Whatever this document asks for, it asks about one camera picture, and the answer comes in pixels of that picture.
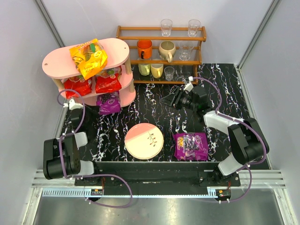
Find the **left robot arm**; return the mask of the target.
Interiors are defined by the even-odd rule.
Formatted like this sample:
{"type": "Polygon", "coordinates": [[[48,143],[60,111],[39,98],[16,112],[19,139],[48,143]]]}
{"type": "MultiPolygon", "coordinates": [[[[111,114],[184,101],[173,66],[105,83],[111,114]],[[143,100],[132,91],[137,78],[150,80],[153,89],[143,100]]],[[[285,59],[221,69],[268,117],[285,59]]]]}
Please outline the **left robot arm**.
{"type": "Polygon", "coordinates": [[[87,105],[85,110],[70,111],[69,121],[74,135],[44,141],[43,173],[46,179],[59,179],[65,176],[87,176],[95,172],[91,161],[80,159],[79,148],[88,144],[95,136],[90,129],[91,119],[99,115],[99,107],[87,105]]]}

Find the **orange candy bag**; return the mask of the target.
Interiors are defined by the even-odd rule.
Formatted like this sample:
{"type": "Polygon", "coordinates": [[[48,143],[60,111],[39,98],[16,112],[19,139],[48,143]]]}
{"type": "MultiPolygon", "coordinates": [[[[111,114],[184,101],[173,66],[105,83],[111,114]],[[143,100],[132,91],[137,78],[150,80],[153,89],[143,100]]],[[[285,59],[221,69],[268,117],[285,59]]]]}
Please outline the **orange candy bag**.
{"type": "Polygon", "coordinates": [[[107,65],[108,55],[96,38],[71,47],[69,52],[76,69],[84,80],[100,73],[107,65]]]}

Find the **red candy bag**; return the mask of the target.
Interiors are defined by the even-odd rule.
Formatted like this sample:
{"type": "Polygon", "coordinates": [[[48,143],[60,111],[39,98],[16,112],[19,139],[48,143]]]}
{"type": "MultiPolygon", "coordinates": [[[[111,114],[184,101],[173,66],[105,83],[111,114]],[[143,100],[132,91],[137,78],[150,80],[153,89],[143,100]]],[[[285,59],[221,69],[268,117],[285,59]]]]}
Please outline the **red candy bag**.
{"type": "Polygon", "coordinates": [[[78,92],[81,96],[88,95],[92,92],[92,79],[84,79],[82,75],[70,77],[62,80],[65,89],[78,92]]]}
{"type": "Polygon", "coordinates": [[[122,88],[119,77],[122,74],[121,66],[102,70],[95,75],[95,92],[96,93],[112,93],[122,88]]]}

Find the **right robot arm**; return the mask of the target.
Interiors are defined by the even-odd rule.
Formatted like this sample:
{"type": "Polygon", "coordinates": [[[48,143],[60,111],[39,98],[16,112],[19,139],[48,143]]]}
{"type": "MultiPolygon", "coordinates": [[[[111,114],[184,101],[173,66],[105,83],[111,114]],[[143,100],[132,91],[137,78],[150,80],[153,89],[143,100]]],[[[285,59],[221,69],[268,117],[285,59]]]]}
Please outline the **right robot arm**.
{"type": "Polygon", "coordinates": [[[214,169],[216,178],[228,177],[251,163],[258,163],[257,160],[264,160],[270,151],[254,118],[235,119],[215,112],[209,106],[208,95],[201,86],[188,89],[177,87],[172,93],[161,98],[160,102],[176,110],[191,110],[200,123],[229,136],[232,153],[214,169]]]}

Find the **purple candy bag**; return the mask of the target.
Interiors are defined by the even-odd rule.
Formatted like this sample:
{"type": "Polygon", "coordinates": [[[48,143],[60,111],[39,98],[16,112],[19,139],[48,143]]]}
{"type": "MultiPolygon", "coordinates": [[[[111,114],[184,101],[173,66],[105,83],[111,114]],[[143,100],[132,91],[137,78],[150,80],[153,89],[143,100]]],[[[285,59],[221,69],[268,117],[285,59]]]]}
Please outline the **purple candy bag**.
{"type": "Polygon", "coordinates": [[[100,115],[109,115],[121,111],[119,92],[98,95],[96,105],[99,106],[100,115]]]}
{"type": "Polygon", "coordinates": [[[174,134],[175,153],[178,160],[207,161],[208,143],[205,133],[180,133],[174,134]]]}

